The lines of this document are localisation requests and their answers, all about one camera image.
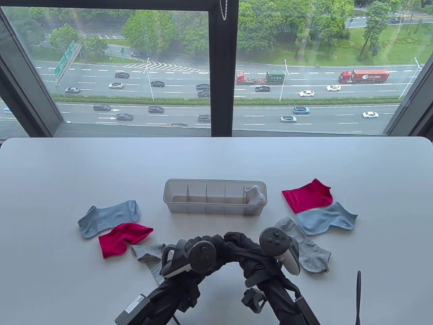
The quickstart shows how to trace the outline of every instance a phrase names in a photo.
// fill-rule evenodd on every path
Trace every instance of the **sock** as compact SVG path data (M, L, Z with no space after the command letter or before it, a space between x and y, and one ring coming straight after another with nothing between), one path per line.
M265 196L260 192L257 185L245 186L246 204L264 204L265 201Z
M348 212L339 202L335 202L324 209L299 213L295 219L304 234L313 236L327 232L331 226L352 230L357 216Z
M140 224L121 224L115 227L106 235L99 236L99 244L102 249L102 256L122 255L128 249L126 243L138 244L153 232L153 228Z
M293 212L300 213L332 204L333 198L330 189L318 179L314 179L311 183L300 188L283 191L283 195Z
M101 231L114 228L119 224L137 222L139 216L140 210L134 200L102 209L93 205L86 215L78 220L78 225L81 235L84 238L91 238Z
M132 250L137 256L137 261L141 263L145 263L149 270L152 272L155 281L158 284L164 282L164 277L160 274L162 270L161 258L162 252L165 248L165 244L156 244L156 245L133 245ZM171 250L168 253L167 261L170 261L173 258L173 251Z
M275 227L281 228L288 236L297 240L299 244L299 263L304 269L312 273L329 272L331 252L319 247L305 236L291 218L281 219Z

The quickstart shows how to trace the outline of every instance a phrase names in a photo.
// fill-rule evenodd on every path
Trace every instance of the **label sticker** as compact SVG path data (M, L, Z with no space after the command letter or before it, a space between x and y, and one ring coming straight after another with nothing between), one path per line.
M144 297L142 295L139 295L137 298L134 299L132 303L129 304L129 306L125 309L125 312L128 314L135 308L137 305L142 301Z

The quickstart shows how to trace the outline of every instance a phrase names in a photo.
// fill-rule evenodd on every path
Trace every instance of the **truck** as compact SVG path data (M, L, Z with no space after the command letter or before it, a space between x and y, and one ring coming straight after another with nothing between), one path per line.
M245 78L243 71L236 76L237 85L281 85L284 81L285 71L267 71L266 78Z
M389 77L387 70L353 70L342 72L338 77L341 84L382 84Z

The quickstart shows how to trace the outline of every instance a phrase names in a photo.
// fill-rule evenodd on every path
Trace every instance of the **clear plastic organizer box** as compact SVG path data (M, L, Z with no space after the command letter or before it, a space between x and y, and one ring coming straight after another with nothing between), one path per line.
M263 204L245 202L245 187L253 185L257 185L265 196ZM164 202L171 213L260 215L268 203L268 196L263 182L169 179L165 184Z

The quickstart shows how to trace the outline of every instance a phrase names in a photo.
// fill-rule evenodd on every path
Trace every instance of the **window glass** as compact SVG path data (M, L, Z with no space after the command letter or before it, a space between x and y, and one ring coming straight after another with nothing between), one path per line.
M233 128L382 134L432 54L429 3L240 0Z
M28 135L0 97L0 140L16 137L28 137Z
M2 8L66 122L210 128L207 13Z

